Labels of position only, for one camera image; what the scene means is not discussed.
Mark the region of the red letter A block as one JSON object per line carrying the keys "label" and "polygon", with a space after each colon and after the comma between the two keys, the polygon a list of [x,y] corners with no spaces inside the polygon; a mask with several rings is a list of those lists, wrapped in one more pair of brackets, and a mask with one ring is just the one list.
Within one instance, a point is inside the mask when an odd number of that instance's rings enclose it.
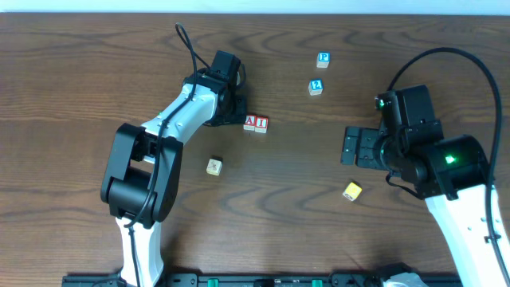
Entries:
{"label": "red letter A block", "polygon": [[243,124],[243,129],[246,131],[254,131],[256,127],[257,117],[255,115],[247,115]]}

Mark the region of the red letter I block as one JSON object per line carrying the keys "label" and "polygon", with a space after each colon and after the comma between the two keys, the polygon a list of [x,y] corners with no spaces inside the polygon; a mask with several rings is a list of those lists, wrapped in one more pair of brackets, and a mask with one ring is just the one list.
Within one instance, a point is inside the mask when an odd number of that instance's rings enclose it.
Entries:
{"label": "red letter I block", "polygon": [[258,133],[266,133],[268,131],[269,119],[258,116],[255,123],[254,131]]}

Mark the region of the blue number 2 block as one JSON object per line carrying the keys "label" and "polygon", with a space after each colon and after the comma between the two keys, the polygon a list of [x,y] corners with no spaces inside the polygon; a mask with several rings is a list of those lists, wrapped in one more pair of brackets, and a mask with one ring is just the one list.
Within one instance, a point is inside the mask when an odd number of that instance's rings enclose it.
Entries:
{"label": "blue number 2 block", "polygon": [[311,96],[318,96],[324,90],[324,85],[321,79],[310,80],[308,85],[308,92]]}

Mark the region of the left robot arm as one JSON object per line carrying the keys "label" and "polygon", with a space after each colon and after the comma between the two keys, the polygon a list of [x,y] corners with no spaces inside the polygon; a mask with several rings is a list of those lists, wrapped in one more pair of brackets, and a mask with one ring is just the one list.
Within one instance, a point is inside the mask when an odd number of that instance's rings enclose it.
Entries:
{"label": "left robot arm", "polygon": [[116,131],[100,198],[120,228],[124,264],[120,283],[155,286],[163,274],[161,223],[179,188],[183,148],[202,126],[243,124],[247,102],[237,93],[245,79],[241,60],[218,51],[210,67],[185,78],[178,97],[140,126]]}

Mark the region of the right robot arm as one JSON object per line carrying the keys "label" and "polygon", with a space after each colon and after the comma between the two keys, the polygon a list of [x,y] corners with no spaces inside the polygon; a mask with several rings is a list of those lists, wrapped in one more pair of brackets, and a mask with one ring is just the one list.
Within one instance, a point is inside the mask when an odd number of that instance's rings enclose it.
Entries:
{"label": "right robot arm", "polygon": [[489,163],[470,135],[446,139],[425,85],[390,90],[375,98],[378,128],[348,126],[341,162],[386,171],[413,185],[425,201],[452,254],[464,286],[505,286],[493,244],[509,259],[500,212],[486,214]]}

